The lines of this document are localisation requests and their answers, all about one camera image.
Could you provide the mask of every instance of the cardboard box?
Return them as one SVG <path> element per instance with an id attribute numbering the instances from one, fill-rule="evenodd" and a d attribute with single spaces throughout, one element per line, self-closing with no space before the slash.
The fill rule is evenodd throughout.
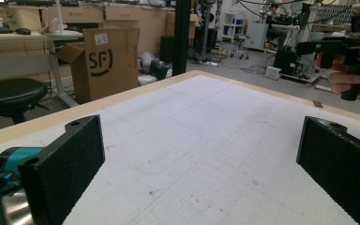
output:
<path id="1" fill-rule="evenodd" d="M 139 86 L 137 45 L 140 29 L 84 29 L 84 42 L 69 43 L 57 57 L 70 63 L 80 104 Z"/>
<path id="2" fill-rule="evenodd" d="M 194 39 L 195 36 L 195 22 L 198 22 L 200 19 L 197 14 L 189 15 L 189 30 L 188 30 L 188 38 Z M 174 22 L 175 22 L 175 13 L 168 12 L 166 17 L 166 35 L 174 36 Z"/>

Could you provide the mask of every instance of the table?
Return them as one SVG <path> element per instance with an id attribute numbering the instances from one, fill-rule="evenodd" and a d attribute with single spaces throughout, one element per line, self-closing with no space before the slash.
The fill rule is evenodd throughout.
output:
<path id="1" fill-rule="evenodd" d="M 73 36 L 50 37 L 48 35 L 41 35 L 37 31 L 33 31 L 29 36 L 18 34 L 0 34 L 0 43 L 47 41 L 50 48 L 49 54 L 0 57 L 0 79 L 10 76 L 26 75 L 52 70 L 56 82 L 57 96 L 59 96 L 70 107 L 78 105 L 78 103 L 76 103 L 64 92 L 53 42 L 55 40 L 78 39 L 81 36 L 82 34 L 80 33 Z"/>
<path id="2" fill-rule="evenodd" d="M 64 224 L 355 224 L 295 162 L 304 117 L 360 115 L 191 71 L 0 129 L 0 152 L 101 117 L 106 162 Z"/>

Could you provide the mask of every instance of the black pole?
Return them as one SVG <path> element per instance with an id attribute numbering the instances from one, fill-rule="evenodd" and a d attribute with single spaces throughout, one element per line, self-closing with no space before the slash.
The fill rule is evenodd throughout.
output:
<path id="1" fill-rule="evenodd" d="M 176 1 L 176 15 L 174 23 L 174 49 L 172 75 L 186 72 L 188 53 L 189 14 L 191 13 L 191 0 Z"/>

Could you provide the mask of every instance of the white table surface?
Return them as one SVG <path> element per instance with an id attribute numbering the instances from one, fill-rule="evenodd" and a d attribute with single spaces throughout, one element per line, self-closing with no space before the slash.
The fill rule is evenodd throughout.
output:
<path id="1" fill-rule="evenodd" d="M 355 224 L 296 156 L 306 115 L 360 138 L 358 120 L 203 75 L 86 112 L 101 116 L 106 161 L 65 224 Z M 82 116 L 0 152 L 45 146 Z"/>

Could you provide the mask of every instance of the person's hand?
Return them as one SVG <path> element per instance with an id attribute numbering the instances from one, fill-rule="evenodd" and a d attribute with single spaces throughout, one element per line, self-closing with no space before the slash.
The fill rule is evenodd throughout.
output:
<path id="1" fill-rule="evenodd" d="M 322 69 L 320 67 L 322 58 L 323 55 L 319 53 L 317 55 L 317 60 L 314 62 L 315 68 Z M 329 68 L 330 70 L 336 71 L 331 73 L 328 77 L 329 82 L 332 84 L 332 91 L 335 93 L 348 91 L 352 88 L 352 84 L 360 83 L 360 75 L 347 74 L 349 67 L 343 65 L 343 60 L 344 55 L 337 54 L 332 63 L 332 67 Z"/>

